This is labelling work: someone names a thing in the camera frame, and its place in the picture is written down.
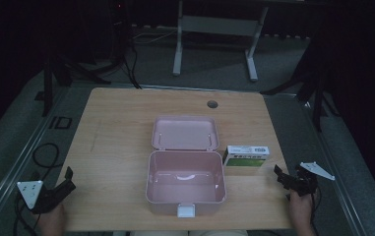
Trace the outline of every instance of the green and white box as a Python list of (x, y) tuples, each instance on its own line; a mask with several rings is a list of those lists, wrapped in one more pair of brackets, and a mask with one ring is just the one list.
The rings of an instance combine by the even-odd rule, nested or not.
[(261, 166), (269, 155), (268, 147), (227, 146), (223, 164), (225, 166)]

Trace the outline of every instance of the table leg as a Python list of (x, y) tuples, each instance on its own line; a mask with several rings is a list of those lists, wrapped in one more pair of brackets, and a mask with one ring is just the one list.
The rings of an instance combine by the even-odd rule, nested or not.
[(255, 69), (254, 63), (254, 53), (255, 48), (257, 47), (258, 39), (261, 35), (261, 30), (263, 29), (264, 20), (266, 19), (268, 12), (268, 7), (263, 8), (261, 12), (260, 20), (258, 21), (257, 26), (255, 26), (254, 38), (249, 49), (245, 50), (246, 63), (248, 64), (249, 79), (253, 82), (258, 81), (257, 70)]
[(183, 33), (183, 1), (178, 1), (178, 27), (177, 27), (177, 48), (175, 49), (174, 67), (172, 75), (179, 76), (181, 73), (181, 58), (183, 55), (183, 45), (181, 42)]

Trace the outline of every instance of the metal frame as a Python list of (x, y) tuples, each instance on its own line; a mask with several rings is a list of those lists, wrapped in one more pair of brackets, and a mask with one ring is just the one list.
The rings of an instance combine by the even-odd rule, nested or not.
[(175, 49), (172, 74), (174, 76), (179, 76), (181, 74), (181, 61), (183, 54), (182, 33), (184, 31), (243, 35), (253, 37), (250, 47), (245, 50), (245, 58), (246, 64), (248, 65), (249, 79), (256, 82), (258, 80), (258, 75), (255, 68), (254, 53), (268, 9), (268, 7), (263, 8), (259, 21), (185, 16), (183, 15), (183, 0), (179, 0), (177, 47)]

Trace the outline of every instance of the wooden table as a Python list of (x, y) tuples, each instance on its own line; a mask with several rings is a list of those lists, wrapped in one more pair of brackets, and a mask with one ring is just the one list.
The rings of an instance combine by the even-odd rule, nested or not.
[[(209, 100), (218, 103), (208, 107)], [(146, 199), (154, 121), (158, 115), (215, 119), (218, 152), (227, 145), (267, 146), (261, 167), (225, 167), (226, 201), (214, 215), (155, 215)], [(274, 166), (286, 171), (262, 95), (253, 92), (95, 88), (58, 182), (67, 166), (77, 189), (65, 200), (67, 231), (290, 228), (286, 190)]]

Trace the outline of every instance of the open plastic container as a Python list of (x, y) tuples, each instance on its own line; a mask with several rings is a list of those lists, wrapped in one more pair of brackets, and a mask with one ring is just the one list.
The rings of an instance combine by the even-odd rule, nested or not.
[(151, 211), (178, 217), (215, 213), (226, 198), (218, 146), (211, 117), (157, 117), (146, 191)]

